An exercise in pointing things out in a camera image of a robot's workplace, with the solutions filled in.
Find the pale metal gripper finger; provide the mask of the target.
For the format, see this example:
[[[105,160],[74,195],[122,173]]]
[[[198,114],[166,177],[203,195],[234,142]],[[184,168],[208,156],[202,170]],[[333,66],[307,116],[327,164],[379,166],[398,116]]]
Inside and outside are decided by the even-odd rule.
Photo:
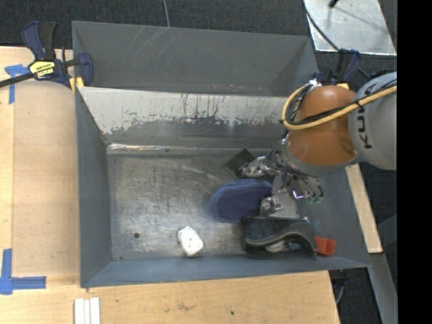
[[[265,164],[265,158],[257,157],[253,161],[246,163],[239,168],[240,175],[246,178],[273,177],[274,170]]]
[[[282,209],[284,209],[284,206],[280,200],[275,196],[270,196],[260,202],[259,215],[261,217],[269,217],[280,212]]]

